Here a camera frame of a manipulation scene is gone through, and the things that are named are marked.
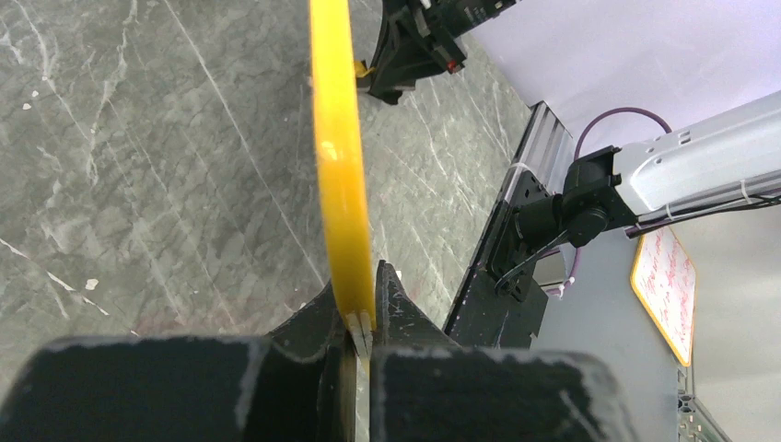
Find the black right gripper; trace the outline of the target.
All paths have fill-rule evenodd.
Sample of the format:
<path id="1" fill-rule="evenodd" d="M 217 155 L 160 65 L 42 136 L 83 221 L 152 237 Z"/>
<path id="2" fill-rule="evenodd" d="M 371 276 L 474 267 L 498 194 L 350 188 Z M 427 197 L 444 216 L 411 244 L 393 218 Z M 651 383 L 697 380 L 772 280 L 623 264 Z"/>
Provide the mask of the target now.
<path id="1" fill-rule="evenodd" d="M 462 35 L 497 18 L 516 0 L 404 1 L 384 6 L 379 37 L 365 75 L 365 93 L 396 105 L 420 79 L 465 67 Z"/>

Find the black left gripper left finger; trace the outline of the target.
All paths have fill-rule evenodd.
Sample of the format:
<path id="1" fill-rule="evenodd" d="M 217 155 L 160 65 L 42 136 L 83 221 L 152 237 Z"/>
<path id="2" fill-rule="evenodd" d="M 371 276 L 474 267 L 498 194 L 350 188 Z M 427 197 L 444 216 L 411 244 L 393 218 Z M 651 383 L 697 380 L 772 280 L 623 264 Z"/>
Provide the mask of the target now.
<path id="1" fill-rule="evenodd" d="M 265 335 L 75 336 L 19 370 L 5 441 L 352 441 L 356 357 L 325 286 Z"/>

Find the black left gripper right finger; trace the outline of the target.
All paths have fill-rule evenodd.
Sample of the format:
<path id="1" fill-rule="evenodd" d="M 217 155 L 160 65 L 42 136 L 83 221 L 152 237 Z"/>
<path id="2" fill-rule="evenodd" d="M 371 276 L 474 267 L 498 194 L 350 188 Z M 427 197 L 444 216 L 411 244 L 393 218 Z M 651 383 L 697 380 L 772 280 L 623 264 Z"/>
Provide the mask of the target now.
<path id="1" fill-rule="evenodd" d="M 635 441 L 622 388 L 599 358 L 460 346 L 376 273 L 369 373 L 373 441 Z"/>

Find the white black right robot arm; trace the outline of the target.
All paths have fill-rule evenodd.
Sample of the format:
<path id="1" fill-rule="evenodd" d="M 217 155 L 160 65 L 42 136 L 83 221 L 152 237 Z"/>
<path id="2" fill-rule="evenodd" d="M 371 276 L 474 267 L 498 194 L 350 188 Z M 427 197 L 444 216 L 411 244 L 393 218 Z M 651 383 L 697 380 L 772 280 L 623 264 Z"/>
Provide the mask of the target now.
<path id="1" fill-rule="evenodd" d="M 456 74 L 461 37 L 500 17 L 508 1 L 386 1 L 370 62 L 356 65 L 361 92 L 387 104 L 424 78 Z M 779 190 L 752 193 L 780 175 L 780 96 L 768 96 L 629 145 L 608 146 L 568 166 L 564 188 L 510 214 L 527 255 L 495 280 L 512 295 L 518 279 L 554 247 L 580 248 L 621 228 L 635 238 L 701 216 L 765 208 Z"/>

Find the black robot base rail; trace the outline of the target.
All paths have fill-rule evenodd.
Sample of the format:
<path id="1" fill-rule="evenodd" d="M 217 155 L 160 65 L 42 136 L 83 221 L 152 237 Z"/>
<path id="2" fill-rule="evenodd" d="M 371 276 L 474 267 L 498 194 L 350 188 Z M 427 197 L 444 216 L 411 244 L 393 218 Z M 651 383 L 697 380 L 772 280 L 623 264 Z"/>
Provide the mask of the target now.
<path id="1" fill-rule="evenodd" d="M 561 190 L 574 147 L 548 104 L 535 104 L 444 325 L 456 343 L 531 346 L 548 300 L 532 279 L 533 268 L 528 266 L 513 283 L 495 285 L 528 254 L 516 228 L 518 209 Z"/>

